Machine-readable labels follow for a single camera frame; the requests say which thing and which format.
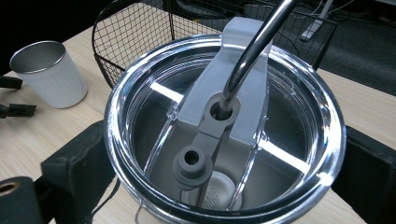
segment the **cup rim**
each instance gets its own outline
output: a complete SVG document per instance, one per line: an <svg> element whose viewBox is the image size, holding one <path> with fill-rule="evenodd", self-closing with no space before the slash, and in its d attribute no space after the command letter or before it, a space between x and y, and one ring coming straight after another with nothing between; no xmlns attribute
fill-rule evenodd
<svg viewBox="0 0 396 224"><path fill-rule="evenodd" d="M42 48L42 50L45 50L45 48L54 49L54 47L56 47L55 49L56 54L51 56L52 58L49 60L49 62L46 63L42 62L40 66L36 65L33 69L28 69L29 66L26 66L26 64L24 64L24 62L29 60L28 57L40 57L40 55L37 55L37 53L33 52L35 51L35 49ZM65 54L66 54L66 48L64 44L58 41L54 41L54 40L38 41L15 51L15 53L12 55L11 59L9 60L9 67L11 68L12 71L18 74L29 75L33 73L39 73L44 70L50 69L55 64L59 63Z"/></svg>

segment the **black fabric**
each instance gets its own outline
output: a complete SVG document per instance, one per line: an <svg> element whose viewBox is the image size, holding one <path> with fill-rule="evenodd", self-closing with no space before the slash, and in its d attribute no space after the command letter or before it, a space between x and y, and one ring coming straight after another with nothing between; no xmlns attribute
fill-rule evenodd
<svg viewBox="0 0 396 224"><path fill-rule="evenodd" d="M57 223L85 223L115 173L98 121L41 163L44 180L56 189Z"/></svg>
<svg viewBox="0 0 396 224"><path fill-rule="evenodd" d="M0 223L43 223L30 177L0 181Z"/></svg>
<svg viewBox="0 0 396 224"><path fill-rule="evenodd" d="M396 223L396 150L347 127L346 156L332 189L367 223Z"/></svg>

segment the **white cup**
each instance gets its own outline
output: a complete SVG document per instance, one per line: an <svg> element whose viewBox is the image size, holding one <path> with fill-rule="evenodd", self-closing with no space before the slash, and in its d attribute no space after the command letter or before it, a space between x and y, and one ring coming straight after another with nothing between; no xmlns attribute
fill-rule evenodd
<svg viewBox="0 0 396 224"><path fill-rule="evenodd" d="M9 66L55 108L75 105L87 94L87 84L62 43L41 41L26 46L14 53Z"/></svg>

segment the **light wood surface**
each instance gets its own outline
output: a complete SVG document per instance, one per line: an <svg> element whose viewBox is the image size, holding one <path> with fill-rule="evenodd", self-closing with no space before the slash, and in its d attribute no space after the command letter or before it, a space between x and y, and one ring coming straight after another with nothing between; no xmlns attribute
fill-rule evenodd
<svg viewBox="0 0 396 224"><path fill-rule="evenodd" d="M28 86L0 90L0 104L37 105L31 118L0 119L0 179L41 176L39 164L92 123L104 118L111 89L93 58L92 29L64 42L79 72L88 83L87 96L77 105L55 109L46 105ZM396 148L396 97L375 91L325 71L318 71L332 89L346 124ZM7 76L15 77L10 72ZM94 223L134 223L137 203L121 187L95 216ZM149 218L144 213L142 218ZM296 223L364 223L332 190Z"/></svg>

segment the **black object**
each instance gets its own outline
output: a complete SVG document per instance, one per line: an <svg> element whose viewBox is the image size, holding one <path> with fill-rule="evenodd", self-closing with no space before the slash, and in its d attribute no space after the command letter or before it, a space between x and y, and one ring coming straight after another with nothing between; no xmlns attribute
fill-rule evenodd
<svg viewBox="0 0 396 224"><path fill-rule="evenodd" d="M49 223L53 218L59 224L91 223L93 209L115 176L103 129L102 121L92 124L43 161L43 175L34 186L21 182L20 188L28 192L23 197L17 190L5 197L2 192L9 187L0 187L0 223ZM5 213L4 208L12 212Z"/></svg>
<svg viewBox="0 0 396 224"><path fill-rule="evenodd" d="M0 119L6 117L32 117L35 113L35 105L14 105L10 104L9 107L0 105Z"/></svg>
<svg viewBox="0 0 396 224"><path fill-rule="evenodd" d="M0 182L0 223L43 223L33 180L13 177Z"/></svg>
<svg viewBox="0 0 396 224"><path fill-rule="evenodd" d="M332 189L367 223L396 223L396 150L347 127L346 156Z"/></svg>
<svg viewBox="0 0 396 224"><path fill-rule="evenodd" d="M21 86L22 86L22 79L20 78L0 76L0 88L19 90Z"/></svg>

